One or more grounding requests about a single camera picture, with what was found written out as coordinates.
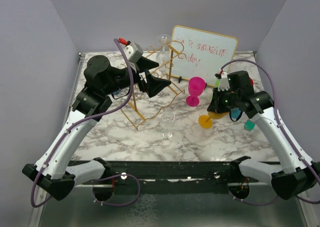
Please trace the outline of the blue wine glass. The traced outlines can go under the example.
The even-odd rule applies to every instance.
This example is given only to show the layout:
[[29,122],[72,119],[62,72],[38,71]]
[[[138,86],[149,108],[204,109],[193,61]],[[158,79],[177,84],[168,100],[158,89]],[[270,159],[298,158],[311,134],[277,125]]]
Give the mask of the blue wine glass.
[[237,122],[243,115],[239,108],[233,108],[229,111],[229,118],[232,122]]

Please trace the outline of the gold wire glass rack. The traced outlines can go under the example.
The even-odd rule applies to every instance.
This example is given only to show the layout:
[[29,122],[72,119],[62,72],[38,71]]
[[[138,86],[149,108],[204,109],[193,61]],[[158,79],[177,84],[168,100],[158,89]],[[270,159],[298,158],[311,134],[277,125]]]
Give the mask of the gold wire glass rack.
[[136,92],[138,91],[138,86],[136,85],[131,99],[127,104],[139,116],[139,120],[137,122],[134,122],[130,119],[130,117],[124,110],[121,110],[121,112],[136,130],[138,130],[139,126],[144,124],[146,121],[155,118],[161,111],[169,107],[174,102],[177,96],[186,93],[184,89],[181,89],[175,82],[172,81],[172,68],[174,66],[173,60],[176,58],[180,60],[185,59],[187,56],[184,53],[184,49],[184,44],[178,40],[164,40],[161,44],[161,47],[157,49],[153,46],[149,46],[147,48],[148,55],[146,56],[146,58],[149,58],[152,55],[156,55],[155,60],[159,64],[159,66],[154,70],[149,70],[146,75],[142,76],[142,79],[144,81],[151,84],[146,88],[147,93],[151,94],[152,97],[155,97],[162,90],[168,88],[173,93],[173,98],[170,102],[167,103],[167,105],[161,105],[158,111],[153,116],[145,117],[140,112],[141,109],[137,104],[137,102],[140,101],[143,96],[136,96]]

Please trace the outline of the orange wine glass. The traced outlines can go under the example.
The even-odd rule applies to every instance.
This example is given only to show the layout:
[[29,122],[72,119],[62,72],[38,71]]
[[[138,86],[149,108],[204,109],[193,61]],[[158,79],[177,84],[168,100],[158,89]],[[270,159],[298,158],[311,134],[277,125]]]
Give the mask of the orange wine glass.
[[225,117],[228,113],[215,113],[215,112],[208,112],[207,114],[203,114],[199,116],[198,123],[203,129],[210,129],[213,125],[213,120],[219,120]]

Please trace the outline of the pink wine glass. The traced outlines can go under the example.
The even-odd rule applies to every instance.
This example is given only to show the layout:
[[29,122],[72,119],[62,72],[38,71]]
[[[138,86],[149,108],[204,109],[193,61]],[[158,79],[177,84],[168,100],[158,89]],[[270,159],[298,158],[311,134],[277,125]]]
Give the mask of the pink wine glass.
[[206,87],[206,82],[201,77],[195,76],[189,80],[188,93],[186,104],[190,107],[196,107],[199,103],[199,96],[203,93]]

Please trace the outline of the clear wine glass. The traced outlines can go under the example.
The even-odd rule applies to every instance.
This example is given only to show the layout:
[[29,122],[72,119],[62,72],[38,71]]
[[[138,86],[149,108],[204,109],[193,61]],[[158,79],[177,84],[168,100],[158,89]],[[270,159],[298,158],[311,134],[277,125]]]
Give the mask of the clear wine glass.
[[161,116],[162,136],[164,138],[171,138],[175,125],[176,116],[172,111],[164,111]]
[[166,47],[169,47],[171,40],[172,37],[168,34],[160,34],[156,37],[156,42],[161,46],[156,55],[156,61],[161,68],[166,66],[166,63],[170,60],[170,54],[166,51]]

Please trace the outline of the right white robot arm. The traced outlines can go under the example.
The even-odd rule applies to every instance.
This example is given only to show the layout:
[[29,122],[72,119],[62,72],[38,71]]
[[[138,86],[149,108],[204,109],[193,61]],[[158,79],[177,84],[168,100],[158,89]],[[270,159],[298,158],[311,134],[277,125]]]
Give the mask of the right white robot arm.
[[289,200],[315,186],[320,164],[315,162],[298,144],[280,118],[274,100],[265,91],[255,92],[249,74],[244,71],[218,75],[219,85],[207,111],[217,117],[232,109],[239,109],[255,123],[272,146],[280,164],[270,165],[248,156],[232,161],[229,176],[240,183],[247,177],[272,186],[283,200]]

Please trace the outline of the green wine glass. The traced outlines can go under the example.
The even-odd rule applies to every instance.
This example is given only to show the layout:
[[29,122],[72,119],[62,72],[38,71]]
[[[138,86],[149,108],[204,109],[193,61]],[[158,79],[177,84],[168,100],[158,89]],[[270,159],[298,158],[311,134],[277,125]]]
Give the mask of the green wine glass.
[[219,79],[217,79],[217,80],[216,80],[216,82],[215,82],[215,87],[218,87],[218,86],[219,86],[219,84],[220,84],[220,80],[219,80]]

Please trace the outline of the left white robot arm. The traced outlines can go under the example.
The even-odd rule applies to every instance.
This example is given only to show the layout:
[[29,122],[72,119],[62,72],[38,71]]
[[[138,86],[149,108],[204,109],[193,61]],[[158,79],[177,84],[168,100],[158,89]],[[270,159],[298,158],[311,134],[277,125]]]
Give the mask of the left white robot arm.
[[26,164],[22,173],[57,201],[63,200],[78,184],[91,180],[103,185],[111,177],[108,163],[101,158],[69,166],[71,157],[102,116],[121,110],[130,100],[134,85],[152,98],[171,84],[168,79],[153,76],[151,69],[159,64],[145,57],[126,68],[113,67],[104,55],[87,62],[83,74],[84,88],[78,93],[62,130],[45,154],[34,164]]

